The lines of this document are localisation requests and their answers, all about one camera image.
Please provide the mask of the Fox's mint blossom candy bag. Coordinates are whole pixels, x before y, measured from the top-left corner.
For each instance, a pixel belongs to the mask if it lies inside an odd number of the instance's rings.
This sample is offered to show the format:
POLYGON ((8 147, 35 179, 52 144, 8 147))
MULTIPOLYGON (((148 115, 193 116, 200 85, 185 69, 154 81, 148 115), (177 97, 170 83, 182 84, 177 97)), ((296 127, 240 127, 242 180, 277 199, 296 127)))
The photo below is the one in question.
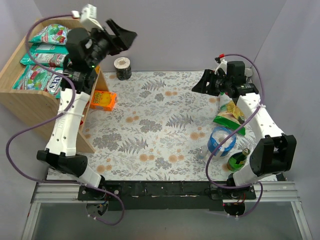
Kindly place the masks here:
POLYGON ((69 28, 60 24, 50 24, 38 32, 29 43, 45 43, 50 45, 65 46, 69 28))

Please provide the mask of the small orange candy bag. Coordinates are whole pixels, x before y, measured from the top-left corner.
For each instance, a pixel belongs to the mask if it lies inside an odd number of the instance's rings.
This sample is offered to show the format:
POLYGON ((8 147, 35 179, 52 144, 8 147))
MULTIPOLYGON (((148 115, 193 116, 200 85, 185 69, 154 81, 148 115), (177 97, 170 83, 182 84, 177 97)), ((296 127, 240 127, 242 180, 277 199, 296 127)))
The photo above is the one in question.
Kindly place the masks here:
POLYGON ((90 102, 90 108, 111 112, 116 104, 115 92, 95 90, 90 102))

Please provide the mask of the teal Fox's bag back side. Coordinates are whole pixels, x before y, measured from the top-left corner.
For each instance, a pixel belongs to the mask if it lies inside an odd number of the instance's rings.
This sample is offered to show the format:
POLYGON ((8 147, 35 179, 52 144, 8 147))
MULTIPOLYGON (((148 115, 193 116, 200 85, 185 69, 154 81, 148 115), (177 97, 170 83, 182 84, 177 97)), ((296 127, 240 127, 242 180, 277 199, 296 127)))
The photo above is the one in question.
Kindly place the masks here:
POLYGON ((46 67, 62 68, 65 57, 69 54, 64 45, 34 43, 29 50, 32 57, 46 67))

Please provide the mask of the teal fox's bag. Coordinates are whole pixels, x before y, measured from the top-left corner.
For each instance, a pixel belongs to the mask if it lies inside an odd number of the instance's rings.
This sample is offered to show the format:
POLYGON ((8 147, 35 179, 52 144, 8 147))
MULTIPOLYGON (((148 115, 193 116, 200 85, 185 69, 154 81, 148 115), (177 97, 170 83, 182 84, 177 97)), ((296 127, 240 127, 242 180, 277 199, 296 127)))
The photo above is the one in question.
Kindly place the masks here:
POLYGON ((32 57, 46 67, 62 68, 65 57, 69 54, 64 45, 34 43, 29 50, 32 57))
POLYGON ((27 65, 23 74, 14 83, 14 90, 45 91, 60 98, 62 78, 38 65, 27 65))

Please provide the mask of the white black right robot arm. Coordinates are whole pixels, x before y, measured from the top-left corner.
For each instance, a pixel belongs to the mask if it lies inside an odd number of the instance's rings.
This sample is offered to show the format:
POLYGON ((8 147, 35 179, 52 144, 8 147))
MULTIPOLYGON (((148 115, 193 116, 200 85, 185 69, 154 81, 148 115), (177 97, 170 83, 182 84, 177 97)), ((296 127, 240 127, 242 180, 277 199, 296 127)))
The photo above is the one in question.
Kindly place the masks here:
POLYGON ((242 189, 264 177, 287 172, 292 167, 297 140, 285 134, 263 105, 263 95, 253 83, 247 83, 243 61, 219 60, 216 70, 206 69, 193 92, 218 96, 227 94, 244 113, 258 141, 249 162, 231 174, 224 189, 242 189))

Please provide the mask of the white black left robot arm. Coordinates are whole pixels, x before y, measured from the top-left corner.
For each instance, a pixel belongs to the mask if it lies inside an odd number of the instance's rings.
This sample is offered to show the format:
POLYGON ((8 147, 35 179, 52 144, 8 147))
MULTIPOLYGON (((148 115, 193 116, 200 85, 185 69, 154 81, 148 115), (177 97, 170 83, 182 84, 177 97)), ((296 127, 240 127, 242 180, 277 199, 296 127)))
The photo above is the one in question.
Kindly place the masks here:
POLYGON ((94 188, 99 188, 104 178, 89 167, 85 155, 77 154, 78 128, 97 78, 96 67, 106 56, 128 50, 137 37, 136 32, 118 26, 112 19, 106 23, 113 34, 98 25, 68 32, 57 119, 45 149, 36 155, 53 169, 94 188))

